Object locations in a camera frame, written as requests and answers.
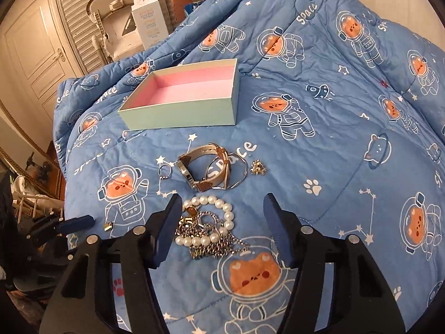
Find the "rose gold smartwatch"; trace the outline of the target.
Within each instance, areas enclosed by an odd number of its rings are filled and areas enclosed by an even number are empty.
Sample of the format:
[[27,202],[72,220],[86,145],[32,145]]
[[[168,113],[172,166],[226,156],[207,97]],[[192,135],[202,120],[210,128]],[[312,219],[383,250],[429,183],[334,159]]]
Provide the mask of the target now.
[[232,152],[208,143],[180,155],[174,166],[193,191],[202,193],[235,188],[237,183],[231,182],[232,163]]

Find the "gold-framed mirror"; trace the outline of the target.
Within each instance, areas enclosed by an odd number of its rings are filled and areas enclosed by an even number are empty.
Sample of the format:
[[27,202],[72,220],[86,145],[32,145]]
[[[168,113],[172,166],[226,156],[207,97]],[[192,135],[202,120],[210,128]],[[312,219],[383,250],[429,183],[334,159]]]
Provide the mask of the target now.
[[63,201],[66,181],[55,158],[38,147],[1,102],[1,160],[40,193]]

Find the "thin silver bangle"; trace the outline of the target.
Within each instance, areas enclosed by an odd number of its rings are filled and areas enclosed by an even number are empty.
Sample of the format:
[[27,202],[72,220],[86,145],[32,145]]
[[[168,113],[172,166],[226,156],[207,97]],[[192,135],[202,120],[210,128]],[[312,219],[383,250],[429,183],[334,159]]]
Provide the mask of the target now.
[[[222,181],[213,190],[231,190],[238,187],[248,176],[248,162],[236,153],[229,153],[230,170],[226,181]],[[215,178],[223,171],[223,160],[215,157],[205,170],[206,178]]]

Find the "small gold earring cluster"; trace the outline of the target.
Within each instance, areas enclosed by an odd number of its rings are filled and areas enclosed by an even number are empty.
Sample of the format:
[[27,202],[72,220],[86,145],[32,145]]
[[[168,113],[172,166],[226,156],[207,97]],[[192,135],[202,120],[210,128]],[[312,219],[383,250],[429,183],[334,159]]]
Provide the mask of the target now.
[[267,167],[260,160],[255,160],[250,165],[250,173],[255,176],[265,176],[267,173]]

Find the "white panelled door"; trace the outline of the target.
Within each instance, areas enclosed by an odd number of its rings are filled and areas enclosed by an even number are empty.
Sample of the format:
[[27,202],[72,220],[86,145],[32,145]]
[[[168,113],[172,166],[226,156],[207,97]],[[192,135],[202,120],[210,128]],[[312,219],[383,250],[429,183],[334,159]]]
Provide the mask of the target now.
[[56,30],[50,0],[17,0],[2,27],[4,49],[26,96],[53,117],[61,82],[76,76]]

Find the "blue space-bear quilt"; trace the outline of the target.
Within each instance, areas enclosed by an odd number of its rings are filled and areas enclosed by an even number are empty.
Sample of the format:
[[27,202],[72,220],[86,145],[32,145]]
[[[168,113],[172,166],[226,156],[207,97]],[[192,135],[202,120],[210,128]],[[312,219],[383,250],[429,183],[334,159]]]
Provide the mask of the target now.
[[[130,130],[118,113],[151,72],[236,59],[234,126]],[[297,276],[263,213],[273,194],[327,237],[360,237],[405,333],[444,289],[444,52],[357,0],[207,0],[165,40],[59,86],[53,141],[67,219],[124,236],[182,199],[150,278],[167,333],[279,333]],[[248,162],[231,190],[174,166],[216,143]],[[250,173],[253,161],[265,176]]]

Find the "mint box with pink lining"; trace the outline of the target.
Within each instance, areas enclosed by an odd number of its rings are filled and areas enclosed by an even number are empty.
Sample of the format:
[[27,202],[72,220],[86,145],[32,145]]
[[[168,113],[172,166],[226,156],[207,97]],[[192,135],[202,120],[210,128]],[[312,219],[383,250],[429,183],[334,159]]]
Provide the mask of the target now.
[[151,72],[118,113],[132,131],[234,126],[240,76],[236,59]]

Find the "white baby high chair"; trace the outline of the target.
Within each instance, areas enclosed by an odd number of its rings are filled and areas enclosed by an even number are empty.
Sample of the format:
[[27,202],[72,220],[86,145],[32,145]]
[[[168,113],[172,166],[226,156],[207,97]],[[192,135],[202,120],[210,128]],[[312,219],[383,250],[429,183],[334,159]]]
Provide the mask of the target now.
[[133,4],[134,0],[89,0],[86,6],[99,30],[91,42],[104,65],[144,50],[132,16]]

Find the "tall white cardboard box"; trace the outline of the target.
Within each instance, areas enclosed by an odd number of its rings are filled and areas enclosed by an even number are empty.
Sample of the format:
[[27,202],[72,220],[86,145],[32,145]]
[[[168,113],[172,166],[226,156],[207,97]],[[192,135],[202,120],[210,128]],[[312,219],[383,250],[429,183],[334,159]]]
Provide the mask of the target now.
[[133,0],[132,16],[145,49],[168,37],[159,0]]

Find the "grey louvred wardrobe doors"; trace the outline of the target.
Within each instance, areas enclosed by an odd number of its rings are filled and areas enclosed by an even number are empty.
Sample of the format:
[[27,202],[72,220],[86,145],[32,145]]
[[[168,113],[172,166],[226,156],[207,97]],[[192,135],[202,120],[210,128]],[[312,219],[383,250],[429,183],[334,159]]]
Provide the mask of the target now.
[[[101,33],[95,24],[96,9],[90,6],[91,1],[56,0],[66,37],[83,73],[92,72],[103,65],[100,54],[92,43],[92,37],[101,37]],[[174,27],[170,19],[171,3],[168,0],[159,2],[167,30],[171,33]]]

